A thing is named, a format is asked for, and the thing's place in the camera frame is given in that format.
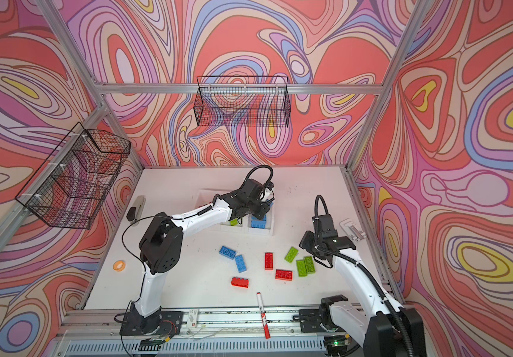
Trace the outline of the small green lego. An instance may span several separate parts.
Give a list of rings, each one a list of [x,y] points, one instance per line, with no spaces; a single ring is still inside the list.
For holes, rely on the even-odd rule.
[[[287,252],[284,260],[288,263],[293,263],[296,260],[298,253],[298,249],[292,246],[289,248],[289,251]]]

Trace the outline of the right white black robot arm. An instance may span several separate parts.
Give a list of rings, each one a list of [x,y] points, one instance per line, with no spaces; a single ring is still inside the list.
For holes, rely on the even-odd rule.
[[[343,330],[365,356],[426,356],[420,314],[384,290],[351,239],[338,235],[329,214],[313,216],[312,223],[300,247],[317,263],[335,269],[361,306],[357,309],[343,295],[323,298],[318,307],[320,327],[328,332]]]

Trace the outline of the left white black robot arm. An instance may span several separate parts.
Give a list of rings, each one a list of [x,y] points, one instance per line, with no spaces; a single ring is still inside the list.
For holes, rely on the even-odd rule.
[[[139,260],[144,266],[140,295],[128,304],[120,335],[147,336],[160,333],[161,295],[169,271],[180,260],[186,237],[246,216],[263,219],[273,201],[272,181],[262,184],[246,178],[239,189],[217,194],[210,203],[193,211],[174,216],[161,212],[153,216],[139,243]]]

